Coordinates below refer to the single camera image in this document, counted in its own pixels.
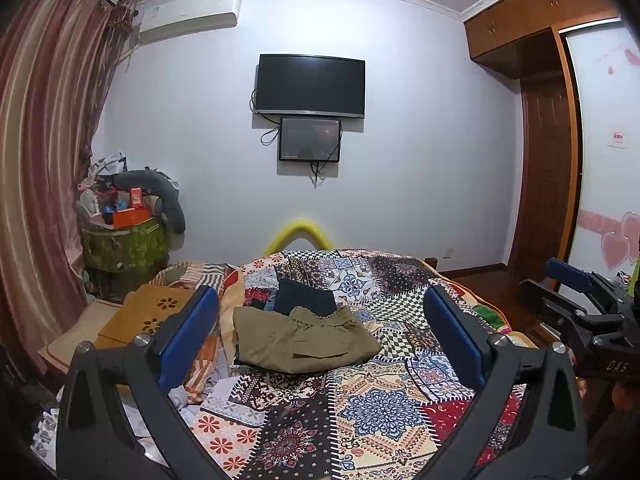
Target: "folded pants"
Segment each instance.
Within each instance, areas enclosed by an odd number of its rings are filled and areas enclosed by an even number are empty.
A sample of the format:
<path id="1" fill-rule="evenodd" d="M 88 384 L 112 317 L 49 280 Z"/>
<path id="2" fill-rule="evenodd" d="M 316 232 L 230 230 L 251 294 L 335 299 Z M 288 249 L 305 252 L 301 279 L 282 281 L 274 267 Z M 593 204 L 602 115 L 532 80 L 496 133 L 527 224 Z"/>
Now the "folded pants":
<path id="1" fill-rule="evenodd" d="M 361 363 L 381 349 L 348 307 L 318 317 L 300 306 L 289 316 L 237 306 L 234 327 L 242 362 L 289 374 Z"/>

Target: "television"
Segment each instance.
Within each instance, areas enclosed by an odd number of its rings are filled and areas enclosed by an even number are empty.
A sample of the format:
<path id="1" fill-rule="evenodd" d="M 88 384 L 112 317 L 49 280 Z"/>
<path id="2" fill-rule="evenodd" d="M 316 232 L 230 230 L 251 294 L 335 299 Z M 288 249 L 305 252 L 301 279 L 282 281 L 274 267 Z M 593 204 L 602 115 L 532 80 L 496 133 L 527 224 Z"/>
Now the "television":
<path id="1" fill-rule="evenodd" d="M 364 61 L 260 54 L 255 111 L 364 118 Z"/>
<path id="2" fill-rule="evenodd" d="M 342 126 L 337 119 L 283 117 L 278 158 L 295 162 L 339 162 Z"/>

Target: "white wall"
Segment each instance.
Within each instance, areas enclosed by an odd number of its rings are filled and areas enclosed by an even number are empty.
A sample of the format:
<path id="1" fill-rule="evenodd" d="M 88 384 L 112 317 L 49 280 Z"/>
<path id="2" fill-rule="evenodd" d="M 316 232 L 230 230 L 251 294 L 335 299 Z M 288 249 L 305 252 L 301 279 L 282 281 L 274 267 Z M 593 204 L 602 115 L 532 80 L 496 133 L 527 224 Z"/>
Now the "white wall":
<path id="1" fill-rule="evenodd" d="M 522 117 L 522 94 L 520 93 L 520 80 L 513 81 L 513 103 L 515 112 L 515 143 L 513 153 L 514 177 L 511 189 L 511 213 L 509 225 L 507 227 L 506 240 L 504 243 L 504 254 L 502 262 L 507 265 L 511 256 L 513 237 L 516 234 L 518 223 L 518 210 L 520 209 L 520 191 L 522 188 L 522 165 L 524 163 L 524 118 Z"/>
<path id="2" fill-rule="evenodd" d="M 338 168 L 264 147 L 249 97 L 261 53 L 365 59 L 366 119 L 345 124 Z M 116 73 L 94 146 L 180 181 L 174 260 L 242 264 L 295 218 L 338 247 L 441 260 L 503 259 L 516 150 L 514 93 L 468 58 L 463 24 L 398 0 L 242 0 L 238 26 L 139 48 Z"/>

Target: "small monitor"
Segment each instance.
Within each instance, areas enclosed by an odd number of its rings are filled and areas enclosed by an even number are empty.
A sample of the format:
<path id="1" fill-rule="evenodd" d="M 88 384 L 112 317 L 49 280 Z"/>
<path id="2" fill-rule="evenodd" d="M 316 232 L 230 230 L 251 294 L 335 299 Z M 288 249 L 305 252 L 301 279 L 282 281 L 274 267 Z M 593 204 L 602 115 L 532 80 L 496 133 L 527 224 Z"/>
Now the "small monitor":
<path id="1" fill-rule="evenodd" d="M 283 117 L 278 158 L 297 162 L 338 162 L 341 137 L 339 120 Z"/>

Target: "striped curtain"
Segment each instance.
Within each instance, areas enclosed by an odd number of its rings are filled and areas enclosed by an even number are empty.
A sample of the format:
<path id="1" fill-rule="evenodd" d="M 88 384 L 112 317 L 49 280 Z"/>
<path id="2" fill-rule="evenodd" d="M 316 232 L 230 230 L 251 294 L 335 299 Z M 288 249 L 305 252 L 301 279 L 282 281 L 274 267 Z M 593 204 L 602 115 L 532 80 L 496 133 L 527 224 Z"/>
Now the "striped curtain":
<path id="1" fill-rule="evenodd" d="M 86 306 L 76 185 L 130 33 L 124 9 L 128 28 L 103 0 L 30 0 L 0 38 L 0 343 L 22 373 L 45 370 L 38 350 Z"/>

